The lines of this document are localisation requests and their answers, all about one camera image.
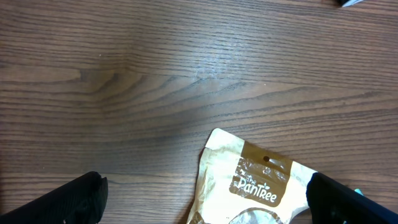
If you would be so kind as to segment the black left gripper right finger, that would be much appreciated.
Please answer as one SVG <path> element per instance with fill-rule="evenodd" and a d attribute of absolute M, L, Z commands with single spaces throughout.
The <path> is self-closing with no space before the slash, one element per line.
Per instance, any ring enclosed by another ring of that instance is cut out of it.
<path fill-rule="evenodd" d="M 397 214 L 316 172 L 307 185 L 313 224 L 397 224 Z"/>

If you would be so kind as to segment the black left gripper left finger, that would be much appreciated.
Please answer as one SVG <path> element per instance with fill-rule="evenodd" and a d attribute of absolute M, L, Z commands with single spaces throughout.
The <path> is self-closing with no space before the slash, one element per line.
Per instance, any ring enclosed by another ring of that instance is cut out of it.
<path fill-rule="evenodd" d="M 1 215 L 3 224 L 97 224 L 108 199 L 108 180 L 88 172 Z"/>

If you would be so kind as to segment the brown snack pouch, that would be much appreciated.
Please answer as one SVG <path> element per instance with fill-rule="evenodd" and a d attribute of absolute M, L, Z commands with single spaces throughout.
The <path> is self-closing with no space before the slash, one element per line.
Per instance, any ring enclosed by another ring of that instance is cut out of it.
<path fill-rule="evenodd" d="M 314 172 L 216 128 L 200 158 L 187 222 L 288 224 L 309 208 Z"/>

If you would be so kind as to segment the teal wipes pack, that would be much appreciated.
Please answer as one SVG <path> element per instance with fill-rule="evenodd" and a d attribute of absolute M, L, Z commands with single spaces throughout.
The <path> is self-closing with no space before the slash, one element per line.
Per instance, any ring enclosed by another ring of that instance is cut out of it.
<path fill-rule="evenodd" d="M 360 189 L 354 189 L 354 191 L 362 196 L 364 196 L 364 194 L 362 193 L 362 191 Z"/>

